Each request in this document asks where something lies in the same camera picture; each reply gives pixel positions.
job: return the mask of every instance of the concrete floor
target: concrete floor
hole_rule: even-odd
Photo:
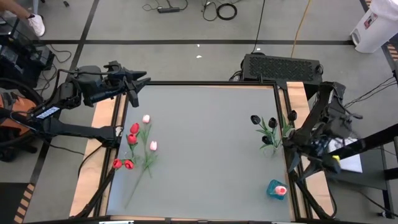
[[[43,40],[71,40],[57,45],[57,50],[69,50],[72,58],[78,48],[86,20],[93,3],[98,3],[87,40],[254,40],[256,38],[262,1],[245,0],[236,4],[238,16],[232,21],[217,19],[207,22],[202,18],[200,1],[188,0],[187,10],[175,14],[146,12],[142,6],[153,0],[61,0],[40,2],[39,14],[45,17],[46,33]],[[29,7],[30,1],[21,1]],[[172,4],[183,6],[184,1]],[[266,2],[259,39],[293,40],[306,0],[272,0]],[[214,13],[209,9],[208,17]],[[298,40],[348,40],[349,33],[363,16],[359,0],[314,0],[308,10]],[[102,66],[118,60],[132,70],[145,70],[153,80],[227,80],[252,44],[85,44],[76,63]],[[291,45],[258,45],[258,51],[267,55],[289,57]],[[65,53],[57,53],[60,59]],[[381,49],[373,54],[361,54],[351,45],[298,45],[294,57],[319,60],[324,66],[324,81],[337,81],[346,85],[345,102],[366,93],[392,75]],[[57,63],[57,68],[70,68],[72,58]],[[396,105],[398,90],[392,86],[378,95],[352,106],[352,112],[364,115],[355,121],[354,129],[361,136],[386,128],[398,122]],[[80,125],[91,124],[94,108],[81,106],[64,111],[61,120]],[[56,137],[52,144],[83,152],[85,139]],[[386,149],[393,152],[391,145]],[[0,182],[27,182],[39,153],[23,154],[14,163],[0,163]],[[50,148],[44,160],[32,201],[24,222],[37,222],[67,218],[77,181],[77,169],[82,156]],[[387,156],[387,166],[397,167],[397,160]],[[365,223],[397,223],[375,217],[380,210],[362,196],[347,190],[346,184],[330,183],[338,205],[337,217],[343,221]],[[391,182],[393,201],[398,201],[398,182]],[[363,189],[375,201],[382,203],[380,190]]]

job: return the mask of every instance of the shoe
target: shoe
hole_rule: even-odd
[[[34,14],[35,17],[28,19],[29,25],[35,31],[37,37],[41,37],[44,34],[45,28],[43,19],[41,16]]]

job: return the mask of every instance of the white bin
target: white bin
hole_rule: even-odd
[[[398,33],[398,0],[372,0],[350,36],[355,49],[373,53]]]

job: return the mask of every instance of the white paper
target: white paper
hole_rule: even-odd
[[[346,145],[348,145],[351,144],[352,142],[356,142],[357,139],[348,138],[345,139],[345,141]],[[333,152],[334,150],[339,149],[341,147],[343,147],[343,140],[333,139],[329,143],[329,152]],[[340,160],[340,166],[343,170],[362,173],[361,157],[359,156],[359,154]]]

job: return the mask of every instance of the blue container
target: blue container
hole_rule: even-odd
[[[283,199],[285,198],[285,195],[286,195],[287,193],[286,193],[285,195],[278,195],[278,194],[276,194],[275,188],[276,188],[277,186],[284,186],[284,187],[287,189],[287,185],[285,185],[285,184],[279,182],[278,180],[272,180],[271,182],[269,182],[269,185],[268,185],[268,188],[267,188],[267,192],[266,192],[266,193],[267,193],[268,196],[270,196],[270,197],[272,197],[272,198],[276,198],[276,199],[279,199],[279,200],[283,200]]]

